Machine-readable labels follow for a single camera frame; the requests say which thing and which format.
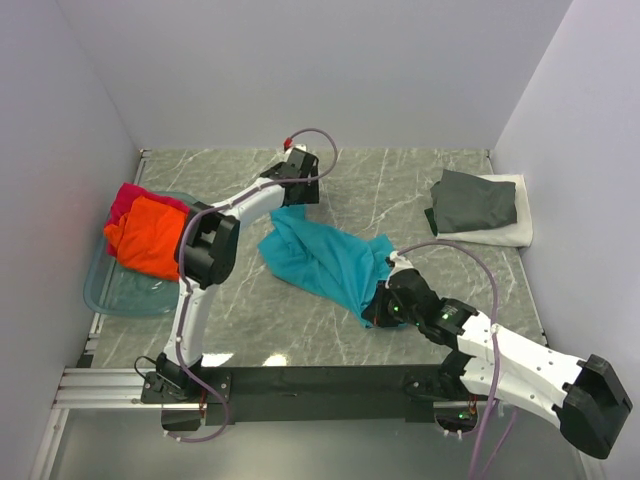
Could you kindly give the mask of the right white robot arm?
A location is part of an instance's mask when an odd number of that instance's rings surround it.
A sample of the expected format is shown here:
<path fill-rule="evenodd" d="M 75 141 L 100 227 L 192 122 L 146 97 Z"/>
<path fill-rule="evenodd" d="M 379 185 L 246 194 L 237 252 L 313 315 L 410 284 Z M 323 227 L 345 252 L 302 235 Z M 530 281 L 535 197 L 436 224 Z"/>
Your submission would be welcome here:
<path fill-rule="evenodd" d="M 581 452 L 609 457 L 633 404 L 611 364 L 562 354 L 493 324 L 483 312 L 440 298 L 414 269 L 376 287 L 363 318 L 375 327 L 413 325 L 431 342 L 450 348 L 414 395 L 436 401 L 493 396 L 548 421 Z"/>

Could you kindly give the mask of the teal t-shirt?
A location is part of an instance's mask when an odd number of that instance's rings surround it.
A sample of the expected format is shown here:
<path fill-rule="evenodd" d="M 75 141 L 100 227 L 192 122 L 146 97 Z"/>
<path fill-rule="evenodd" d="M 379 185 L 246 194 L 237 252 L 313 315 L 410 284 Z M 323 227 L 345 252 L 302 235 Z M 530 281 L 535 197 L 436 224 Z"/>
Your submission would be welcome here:
<path fill-rule="evenodd" d="M 363 240 L 306 218 L 306 207 L 282 207 L 270 214 L 273 230 L 258 244 L 271 274 L 349 310 L 365 328 L 363 316 L 378 283 L 388 278 L 386 258 L 394 247 L 386 235 Z"/>

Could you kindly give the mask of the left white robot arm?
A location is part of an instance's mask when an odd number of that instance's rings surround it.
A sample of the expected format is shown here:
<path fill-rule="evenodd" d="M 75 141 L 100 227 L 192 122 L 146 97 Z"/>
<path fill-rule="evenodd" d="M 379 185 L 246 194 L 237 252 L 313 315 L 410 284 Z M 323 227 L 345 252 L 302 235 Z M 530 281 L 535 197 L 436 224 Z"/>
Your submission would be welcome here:
<path fill-rule="evenodd" d="M 203 386 L 203 337 L 219 286 L 234 269 L 240 233 L 283 206 L 317 204 L 318 164 L 305 146 L 294 145 L 283 161 L 236 195 L 189 206 L 175 251 L 179 297 L 173 326 L 155 370 L 146 376 L 143 402 L 188 403 L 210 395 Z"/>

